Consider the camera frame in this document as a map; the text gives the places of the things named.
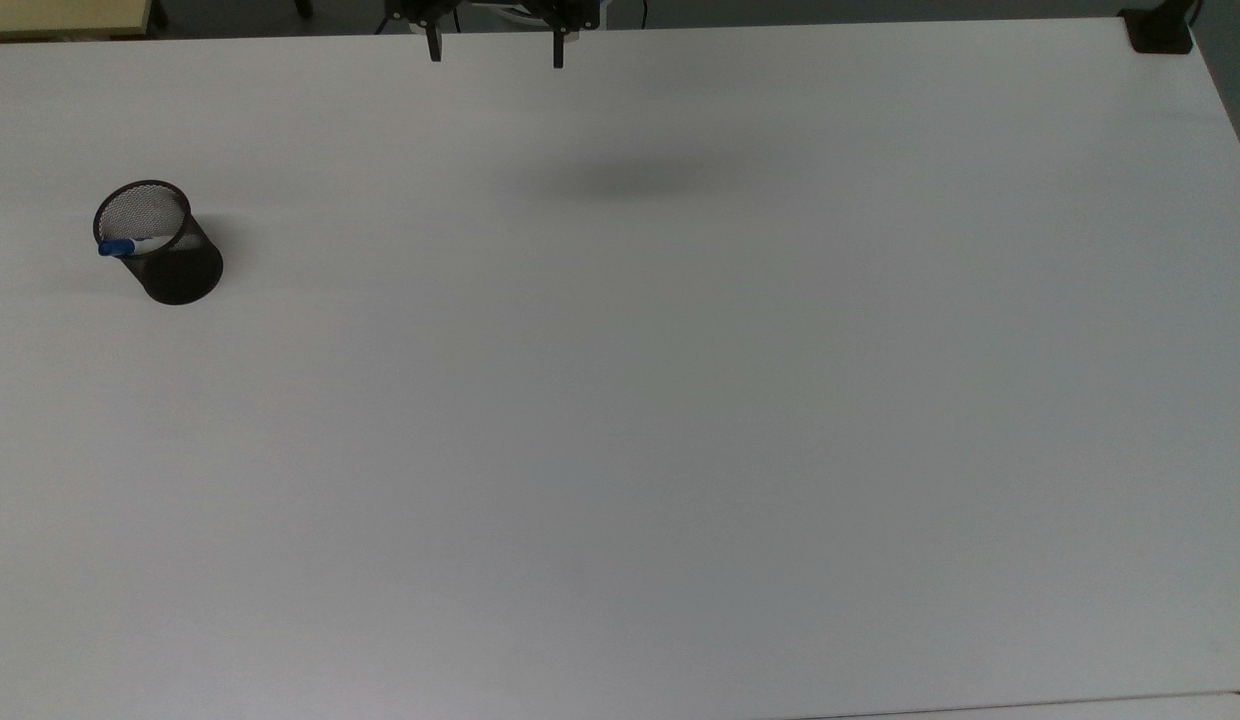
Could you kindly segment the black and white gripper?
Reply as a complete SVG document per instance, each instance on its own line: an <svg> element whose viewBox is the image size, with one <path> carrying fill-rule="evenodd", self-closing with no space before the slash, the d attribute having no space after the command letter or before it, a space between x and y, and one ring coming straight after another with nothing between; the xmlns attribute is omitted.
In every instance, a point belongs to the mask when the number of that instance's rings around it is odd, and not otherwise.
<svg viewBox="0 0 1240 720"><path fill-rule="evenodd" d="M383 5L386 17L425 29L434 63L441 63L441 32L436 27L463 5L486 9L508 22L551 29L553 69L564 68L568 35L603 27L601 1L383 1Z"/></svg>

